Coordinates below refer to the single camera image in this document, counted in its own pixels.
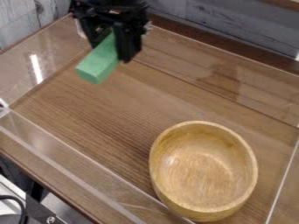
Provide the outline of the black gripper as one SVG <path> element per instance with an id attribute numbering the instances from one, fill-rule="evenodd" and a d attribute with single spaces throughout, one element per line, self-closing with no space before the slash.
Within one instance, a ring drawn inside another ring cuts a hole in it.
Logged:
<path id="1" fill-rule="evenodd" d="M 78 20 L 92 48 L 112 32 L 116 36 L 117 58 L 128 63 L 141 51 L 141 36 L 150 19 L 145 0 L 70 0 L 69 10 Z"/>

